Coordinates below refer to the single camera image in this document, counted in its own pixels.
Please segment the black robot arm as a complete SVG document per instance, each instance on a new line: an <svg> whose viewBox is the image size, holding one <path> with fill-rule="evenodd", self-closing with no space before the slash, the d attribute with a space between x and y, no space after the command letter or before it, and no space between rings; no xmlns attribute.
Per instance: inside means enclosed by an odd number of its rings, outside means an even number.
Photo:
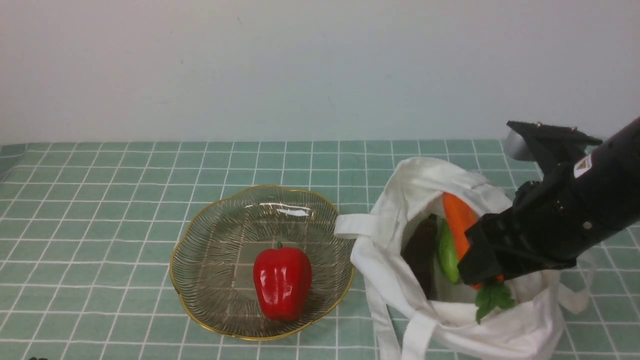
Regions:
<svg viewBox="0 0 640 360"><path fill-rule="evenodd" d="M483 214L465 234L457 268L470 286L576 266L578 257L637 223L638 120L609 139L576 127L508 121L505 151L533 161L541 181L523 183L512 205Z"/></svg>

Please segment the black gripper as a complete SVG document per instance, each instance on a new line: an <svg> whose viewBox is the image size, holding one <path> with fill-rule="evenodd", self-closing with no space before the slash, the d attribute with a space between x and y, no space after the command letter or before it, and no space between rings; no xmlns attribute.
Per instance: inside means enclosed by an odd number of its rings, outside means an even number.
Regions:
<svg viewBox="0 0 640 360"><path fill-rule="evenodd" d="M546 269L573 267L576 258L603 239L603 223L585 204L574 166L601 139L575 127L508 121L506 148L528 151L542 180L516 191L512 206L486 214L465 231L469 248L457 268L461 282L502 283Z"/></svg>

